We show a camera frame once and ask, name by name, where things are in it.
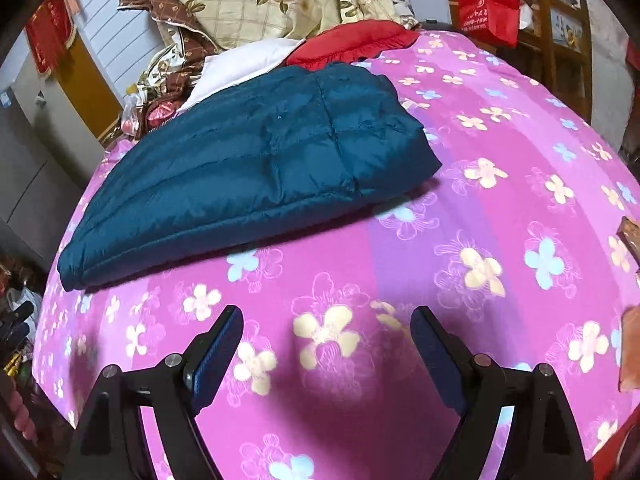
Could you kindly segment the dark teal down jacket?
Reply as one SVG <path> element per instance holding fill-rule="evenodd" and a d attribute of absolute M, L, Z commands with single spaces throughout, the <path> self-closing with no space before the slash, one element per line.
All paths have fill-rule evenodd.
<path fill-rule="evenodd" d="M 66 290 L 98 289 L 352 216 L 439 167 L 386 77 L 279 68 L 147 134 L 93 195 L 56 270 Z"/>

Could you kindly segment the orange leather pouch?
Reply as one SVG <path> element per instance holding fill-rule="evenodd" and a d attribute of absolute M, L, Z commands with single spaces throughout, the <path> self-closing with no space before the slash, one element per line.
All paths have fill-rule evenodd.
<path fill-rule="evenodd" d="M 631 392 L 640 388 L 640 307 L 627 309 L 622 316 L 618 390 Z"/>

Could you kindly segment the grey refrigerator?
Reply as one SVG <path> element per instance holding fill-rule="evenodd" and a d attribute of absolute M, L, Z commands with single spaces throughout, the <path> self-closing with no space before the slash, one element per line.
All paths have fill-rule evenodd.
<path fill-rule="evenodd" d="M 22 32 L 1 65 L 1 251 L 47 271 L 102 156 Z"/>

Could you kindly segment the pink floral bed sheet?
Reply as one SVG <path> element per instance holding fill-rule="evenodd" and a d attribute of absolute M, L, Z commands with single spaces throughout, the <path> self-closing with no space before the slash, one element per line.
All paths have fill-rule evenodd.
<path fill-rule="evenodd" d="M 227 479 L 426 479 L 457 415 L 409 330 L 425 304 L 470 349 L 550 364 L 587 454 L 638 405 L 617 387 L 620 318 L 639 300 L 616 230 L 636 178 L 542 84 L 430 32 L 367 64 L 442 162 L 436 182 L 361 221 L 93 295 L 48 279 L 32 374 L 77 422 L 108 364 L 145 368 L 235 304 L 245 328 L 198 426 Z"/>

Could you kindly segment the brown snack packet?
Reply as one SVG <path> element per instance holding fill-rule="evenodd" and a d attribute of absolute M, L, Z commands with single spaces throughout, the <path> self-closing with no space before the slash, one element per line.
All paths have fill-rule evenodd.
<path fill-rule="evenodd" d="M 616 231 L 617 236 L 623 242 L 634 262 L 640 266 L 640 226 L 634 219 L 623 216 Z"/>

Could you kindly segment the clear plastic bag with red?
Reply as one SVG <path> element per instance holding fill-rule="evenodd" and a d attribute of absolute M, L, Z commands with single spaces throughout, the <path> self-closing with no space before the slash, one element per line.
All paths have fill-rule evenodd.
<path fill-rule="evenodd" d="M 183 100 L 170 100 L 166 96 L 149 101 L 144 93 L 129 93 L 124 97 L 119 129 L 125 136 L 140 140 L 176 117 L 182 104 Z"/>

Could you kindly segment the white pillow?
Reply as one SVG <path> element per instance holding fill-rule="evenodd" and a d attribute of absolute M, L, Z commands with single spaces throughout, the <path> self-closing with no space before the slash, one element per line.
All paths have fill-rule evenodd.
<path fill-rule="evenodd" d="M 303 39 L 267 38 L 208 56 L 200 79 L 177 114 L 185 113 L 214 93 L 274 70 L 304 42 Z"/>

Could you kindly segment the cream floral rose quilt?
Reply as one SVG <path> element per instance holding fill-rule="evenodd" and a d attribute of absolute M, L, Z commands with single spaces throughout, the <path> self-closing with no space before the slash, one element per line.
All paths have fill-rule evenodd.
<path fill-rule="evenodd" d="M 393 21 L 406 29 L 392 0 L 119 0 L 158 25 L 166 46 L 152 57 L 134 92 L 149 101 L 185 98 L 206 56 L 267 38 L 308 39 L 341 24 Z"/>

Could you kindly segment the wooden chair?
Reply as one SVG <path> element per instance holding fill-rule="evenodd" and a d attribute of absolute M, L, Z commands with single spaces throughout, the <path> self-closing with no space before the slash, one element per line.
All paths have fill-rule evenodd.
<path fill-rule="evenodd" d="M 527 73 L 574 110 L 592 117 L 592 41 L 587 0 L 521 0 L 532 14 L 518 32 Z"/>

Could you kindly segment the red shopping bag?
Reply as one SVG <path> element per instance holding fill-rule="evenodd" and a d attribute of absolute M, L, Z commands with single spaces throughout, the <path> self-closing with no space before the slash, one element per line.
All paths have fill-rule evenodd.
<path fill-rule="evenodd" d="M 457 0 L 458 27 L 466 36 L 493 47 L 515 48 L 521 0 Z"/>

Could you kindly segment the red cushion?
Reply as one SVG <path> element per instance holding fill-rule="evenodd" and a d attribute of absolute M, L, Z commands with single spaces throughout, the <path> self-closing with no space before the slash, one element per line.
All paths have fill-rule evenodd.
<path fill-rule="evenodd" d="M 387 50 L 411 47 L 419 37 L 416 30 L 393 21 L 345 23 L 306 40 L 286 58 L 284 65 L 321 70 L 334 62 L 360 62 Z"/>

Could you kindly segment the red hanging wall ornament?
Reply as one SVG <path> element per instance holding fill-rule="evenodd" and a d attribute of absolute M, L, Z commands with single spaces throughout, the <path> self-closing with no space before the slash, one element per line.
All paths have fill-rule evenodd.
<path fill-rule="evenodd" d="M 66 0 L 43 0 L 25 26 L 37 73 L 47 78 L 66 58 L 76 25 Z"/>

